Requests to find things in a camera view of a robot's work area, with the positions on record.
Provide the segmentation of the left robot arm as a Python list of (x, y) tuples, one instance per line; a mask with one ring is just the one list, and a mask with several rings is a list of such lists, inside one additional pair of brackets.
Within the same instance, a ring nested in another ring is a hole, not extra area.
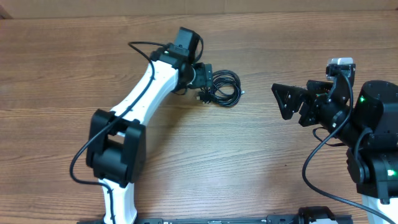
[(91, 118), (86, 164), (102, 186), (106, 211), (102, 223), (134, 223), (134, 183), (146, 161), (146, 127), (169, 93), (213, 83), (210, 64), (199, 61), (203, 39), (181, 27), (172, 43), (158, 44), (138, 84), (110, 111)]

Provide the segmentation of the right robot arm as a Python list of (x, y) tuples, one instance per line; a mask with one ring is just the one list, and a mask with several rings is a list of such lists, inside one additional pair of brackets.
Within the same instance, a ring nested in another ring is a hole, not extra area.
[[(351, 58), (334, 58), (326, 66), (325, 82), (309, 80), (304, 88), (275, 83), (271, 90), (284, 120), (299, 113), (301, 126), (329, 133), (303, 164), (306, 185), (324, 197), (366, 211), (369, 223), (397, 223), (397, 85), (370, 80), (355, 98), (355, 72)], [(310, 161), (331, 138), (348, 148), (347, 169), (361, 203), (321, 190), (307, 178)]]

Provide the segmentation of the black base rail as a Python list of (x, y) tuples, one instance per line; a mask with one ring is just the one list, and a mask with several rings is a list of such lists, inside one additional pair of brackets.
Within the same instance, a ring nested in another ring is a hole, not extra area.
[(328, 207), (301, 207), (297, 214), (257, 218), (138, 218), (134, 224), (353, 224), (351, 215), (335, 215)]

